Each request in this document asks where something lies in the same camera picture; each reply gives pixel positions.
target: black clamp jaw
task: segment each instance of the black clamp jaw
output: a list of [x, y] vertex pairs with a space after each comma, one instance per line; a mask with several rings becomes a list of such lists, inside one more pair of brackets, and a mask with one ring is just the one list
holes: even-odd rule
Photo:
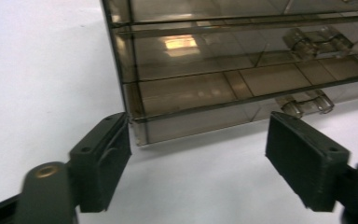
[[21, 194], [0, 203], [0, 224], [73, 224], [78, 205], [82, 213], [106, 210], [130, 156], [127, 115], [103, 119], [67, 163], [45, 163], [27, 174]]
[[[70, 152], [67, 163], [35, 167], [25, 177], [20, 196], [0, 203], [0, 224], [77, 223], [80, 211], [101, 212], [112, 200], [131, 155], [127, 116], [103, 119]], [[310, 127], [282, 113], [271, 114], [266, 155], [277, 171], [316, 212], [344, 207], [343, 224], [358, 224], [358, 166], [350, 152]]]
[[358, 224], [358, 165], [348, 165], [345, 147], [300, 119], [273, 112], [266, 156], [306, 207], [332, 212], [338, 201], [345, 207], [341, 222]]

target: drawer handle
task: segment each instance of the drawer handle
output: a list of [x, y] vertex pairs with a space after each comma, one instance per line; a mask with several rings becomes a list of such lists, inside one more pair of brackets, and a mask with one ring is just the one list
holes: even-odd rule
[[276, 99], [281, 110], [288, 115], [302, 118], [304, 114], [319, 112], [327, 114], [334, 108], [334, 103], [321, 90], [305, 92], [307, 98], [299, 101], [296, 96], [288, 95]]

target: white surface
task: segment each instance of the white surface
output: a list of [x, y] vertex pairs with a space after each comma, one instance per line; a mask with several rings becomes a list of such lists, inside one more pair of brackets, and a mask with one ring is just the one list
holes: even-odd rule
[[[122, 111], [97, 0], [0, 1], [0, 201], [31, 168], [67, 161], [100, 119]], [[358, 162], [358, 101], [304, 120]], [[307, 210], [264, 156], [268, 121], [147, 147], [110, 209], [80, 223], [339, 223]]]

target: brass insert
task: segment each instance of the brass insert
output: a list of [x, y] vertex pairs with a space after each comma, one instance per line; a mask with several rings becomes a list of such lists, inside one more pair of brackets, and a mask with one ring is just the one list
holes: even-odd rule
[[58, 167], [50, 165], [40, 168], [38, 171], [36, 171], [35, 175], [37, 178], [45, 178], [54, 175], [57, 172], [58, 172]]

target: tinted plastic case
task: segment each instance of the tinted plastic case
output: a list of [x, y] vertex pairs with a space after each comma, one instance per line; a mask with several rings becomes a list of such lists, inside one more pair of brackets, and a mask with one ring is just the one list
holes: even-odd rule
[[103, 0], [145, 145], [358, 97], [358, 1]]

